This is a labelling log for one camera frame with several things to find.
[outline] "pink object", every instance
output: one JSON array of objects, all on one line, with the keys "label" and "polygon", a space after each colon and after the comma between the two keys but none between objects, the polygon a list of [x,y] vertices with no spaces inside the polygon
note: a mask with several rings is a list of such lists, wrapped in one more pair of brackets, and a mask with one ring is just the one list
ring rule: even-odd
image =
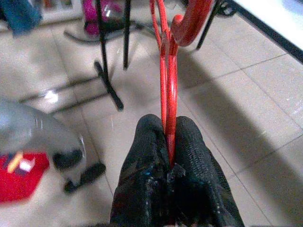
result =
[{"label": "pink object", "polygon": [[[111,10],[121,13],[122,10],[120,6],[116,3],[113,3],[110,0],[100,0],[101,1],[101,11],[102,19],[105,22],[108,22],[110,19]],[[83,1],[83,11],[86,20],[85,31],[89,35],[98,35],[98,15],[96,10],[95,0],[84,0]]]}]

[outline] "tiled floor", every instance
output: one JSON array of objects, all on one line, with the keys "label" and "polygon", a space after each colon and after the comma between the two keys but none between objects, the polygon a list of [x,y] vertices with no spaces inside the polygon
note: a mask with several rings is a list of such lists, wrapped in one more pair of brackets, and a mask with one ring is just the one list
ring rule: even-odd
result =
[{"label": "tiled floor", "polygon": [[[0,33],[0,95],[19,98],[96,75],[97,45],[63,36],[79,21],[43,26],[13,39]],[[130,66],[122,70],[123,39],[107,43],[109,73],[124,102],[117,112],[110,97],[57,113],[80,132],[89,164],[99,159],[106,176],[72,196],[51,168],[34,196],[0,205],[1,227],[64,227],[107,222],[112,193],[136,124],[144,114],[160,115],[156,41],[142,32],[130,37]],[[246,226],[303,223],[303,65],[235,15],[216,17],[200,51],[197,40],[180,48],[178,115],[191,117],[223,168]],[[50,112],[105,93],[100,81],[59,93],[55,104],[28,103]]]}]

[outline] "teal fabric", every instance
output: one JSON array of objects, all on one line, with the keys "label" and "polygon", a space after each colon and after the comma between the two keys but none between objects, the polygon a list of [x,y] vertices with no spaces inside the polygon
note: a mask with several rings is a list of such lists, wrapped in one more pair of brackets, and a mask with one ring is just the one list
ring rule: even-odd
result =
[{"label": "teal fabric", "polygon": [[13,35],[23,35],[39,25],[42,16],[28,0],[0,0],[0,7]]}]

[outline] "red clothes hanger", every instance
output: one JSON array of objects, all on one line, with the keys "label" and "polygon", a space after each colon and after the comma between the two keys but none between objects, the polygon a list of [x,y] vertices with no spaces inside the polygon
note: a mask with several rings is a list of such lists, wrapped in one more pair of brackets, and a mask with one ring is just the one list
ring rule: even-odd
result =
[{"label": "red clothes hanger", "polygon": [[[157,1],[161,34],[155,1]],[[169,29],[163,0],[150,0],[152,22],[160,51],[161,119],[166,136],[170,166],[174,166],[177,116],[177,53],[178,46],[190,45],[206,22],[215,0],[189,0],[185,15],[176,15]]]}]

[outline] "gray object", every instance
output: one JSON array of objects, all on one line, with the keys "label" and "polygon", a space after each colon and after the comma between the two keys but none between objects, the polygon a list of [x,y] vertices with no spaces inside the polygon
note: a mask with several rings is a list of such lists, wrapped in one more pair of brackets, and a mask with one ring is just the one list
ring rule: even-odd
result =
[{"label": "gray object", "polygon": [[23,149],[46,150],[66,180],[80,183],[86,168],[82,137],[46,113],[0,98],[0,156]]}]

